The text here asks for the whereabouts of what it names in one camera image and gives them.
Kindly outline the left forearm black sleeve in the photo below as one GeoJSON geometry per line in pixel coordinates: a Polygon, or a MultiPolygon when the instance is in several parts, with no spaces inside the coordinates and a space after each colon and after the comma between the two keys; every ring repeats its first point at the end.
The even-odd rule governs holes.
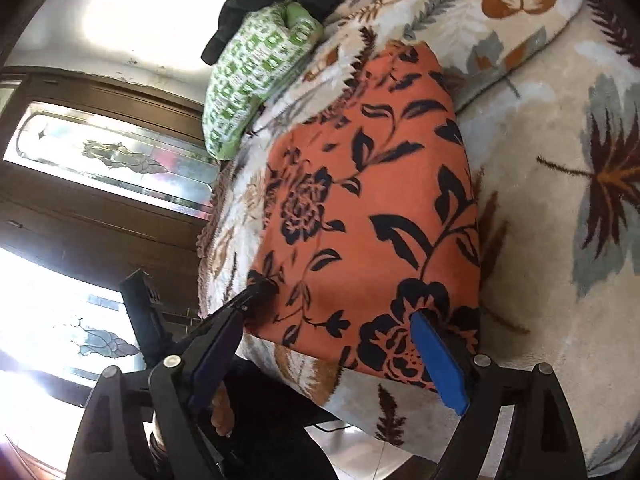
{"type": "Polygon", "coordinates": [[[331,413],[236,356],[222,381],[234,413],[229,440],[247,479],[334,479],[335,470],[308,434],[331,413]]]}

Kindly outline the left hand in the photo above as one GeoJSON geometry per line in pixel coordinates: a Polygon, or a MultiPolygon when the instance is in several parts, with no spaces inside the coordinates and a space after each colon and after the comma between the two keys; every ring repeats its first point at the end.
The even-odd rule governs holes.
{"type": "Polygon", "coordinates": [[[234,427],[234,413],[231,407],[228,390],[222,382],[210,401],[212,414],[210,422],[218,436],[229,437],[234,427]]]}

